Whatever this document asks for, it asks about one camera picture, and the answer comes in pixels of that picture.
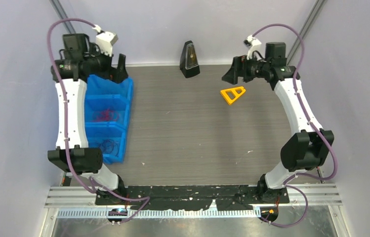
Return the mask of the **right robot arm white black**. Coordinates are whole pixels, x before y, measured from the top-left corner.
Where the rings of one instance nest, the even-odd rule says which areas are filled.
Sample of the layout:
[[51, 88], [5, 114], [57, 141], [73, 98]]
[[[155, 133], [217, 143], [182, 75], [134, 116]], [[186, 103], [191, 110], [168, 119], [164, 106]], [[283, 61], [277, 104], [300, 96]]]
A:
[[258, 51], [261, 46], [258, 39], [248, 37], [244, 44], [247, 54], [233, 58], [222, 80], [230, 84], [237, 84], [239, 78], [244, 82], [254, 78], [266, 80], [284, 108], [292, 133], [281, 148], [280, 162], [257, 182], [256, 198], [268, 203], [283, 193], [289, 181], [325, 163], [334, 135], [314, 117], [297, 68], [287, 65], [286, 44], [269, 42], [264, 55]]

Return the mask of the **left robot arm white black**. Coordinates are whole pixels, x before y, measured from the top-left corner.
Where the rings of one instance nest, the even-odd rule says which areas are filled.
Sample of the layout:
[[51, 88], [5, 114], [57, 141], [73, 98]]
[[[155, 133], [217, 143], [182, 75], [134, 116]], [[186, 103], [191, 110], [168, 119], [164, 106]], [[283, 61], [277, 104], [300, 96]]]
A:
[[115, 33], [101, 31], [94, 42], [86, 34], [65, 34], [62, 38], [64, 47], [59, 50], [59, 59], [50, 54], [58, 96], [59, 133], [54, 150], [48, 151], [48, 160], [79, 182], [81, 176], [89, 179], [92, 185], [84, 184], [84, 188], [91, 193], [108, 193], [114, 204], [122, 204], [127, 192], [121, 177], [104, 165], [101, 149], [89, 145], [84, 103], [90, 76], [117, 84], [127, 79], [126, 56], [120, 54], [121, 65], [112, 66], [113, 45], [118, 40]]

